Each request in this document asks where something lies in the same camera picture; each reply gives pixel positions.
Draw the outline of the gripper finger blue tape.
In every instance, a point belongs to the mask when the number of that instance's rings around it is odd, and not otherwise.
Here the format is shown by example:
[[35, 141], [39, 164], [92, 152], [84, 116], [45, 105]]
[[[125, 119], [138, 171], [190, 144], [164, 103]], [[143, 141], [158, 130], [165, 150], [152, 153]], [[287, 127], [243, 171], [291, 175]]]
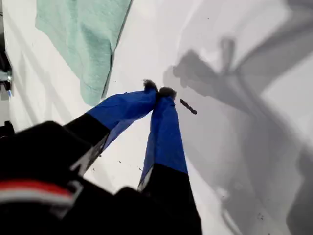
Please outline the gripper finger blue tape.
[[157, 94], [138, 189], [147, 205], [150, 231], [161, 235], [201, 235], [175, 97], [176, 92], [168, 87]]
[[144, 80], [144, 90], [112, 95], [65, 125], [90, 150], [73, 162], [70, 170], [84, 175], [96, 158], [131, 124], [146, 116], [156, 105], [158, 88]]

